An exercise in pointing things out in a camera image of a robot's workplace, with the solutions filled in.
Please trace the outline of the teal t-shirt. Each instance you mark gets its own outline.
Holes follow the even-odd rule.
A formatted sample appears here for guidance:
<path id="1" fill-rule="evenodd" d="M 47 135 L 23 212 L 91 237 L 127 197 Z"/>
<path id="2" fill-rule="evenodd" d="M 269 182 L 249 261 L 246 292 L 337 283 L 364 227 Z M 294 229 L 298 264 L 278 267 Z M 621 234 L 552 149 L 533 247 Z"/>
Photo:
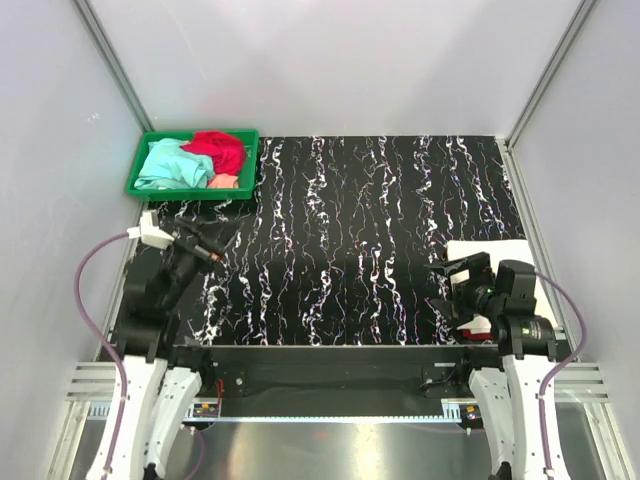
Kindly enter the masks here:
<path id="1" fill-rule="evenodd" d="M 187 152 L 187 141 L 164 138 L 148 143 L 149 152 L 134 181 L 138 190 L 205 188 L 215 175 L 210 156 Z"/>

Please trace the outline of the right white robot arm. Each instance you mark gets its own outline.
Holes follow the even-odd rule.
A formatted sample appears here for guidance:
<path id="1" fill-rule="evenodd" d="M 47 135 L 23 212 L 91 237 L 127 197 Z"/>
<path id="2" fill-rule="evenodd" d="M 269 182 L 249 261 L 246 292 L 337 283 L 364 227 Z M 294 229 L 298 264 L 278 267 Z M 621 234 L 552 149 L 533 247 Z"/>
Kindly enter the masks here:
<path id="1" fill-rule="evenodd" d="M 489 254 L 481 252 L 429 268 L 446 278 L 468 275 L 453 285 L 451 299 L 432 301 L 445 319 L 459 326 L 482 316 L 491 325 L 497 355 L 483 359 L 468 352 L 447 380 L 480 408 L 491 478 L 568 478 L 548 378 L 557 365 L 556 338 L 550 321 L 535 312 L 534 267 L 503 260 L 493 269 Z"/>

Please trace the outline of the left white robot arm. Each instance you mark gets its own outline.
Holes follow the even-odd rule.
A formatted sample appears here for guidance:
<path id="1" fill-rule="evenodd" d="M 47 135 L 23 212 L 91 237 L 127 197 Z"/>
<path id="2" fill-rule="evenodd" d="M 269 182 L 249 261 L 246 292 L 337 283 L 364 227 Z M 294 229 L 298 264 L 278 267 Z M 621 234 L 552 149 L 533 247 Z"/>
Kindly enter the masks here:
<path id="1" fill-rule="evenodd" d="M 148 280 L 124 288 L 114 343 L 73 287 L 81 317 L 115 365 L 110 410 L 87 478 L 165 478 L 188 407 L 222 384 L 207 348 L 177 344 L 177 306 L 198 274 L 224 262 L 239 229 L 237 222 L 178 218 L 165 230 L 156 211 L 143 211 L 120 236 L 161 251 L 162 259 Z"/>

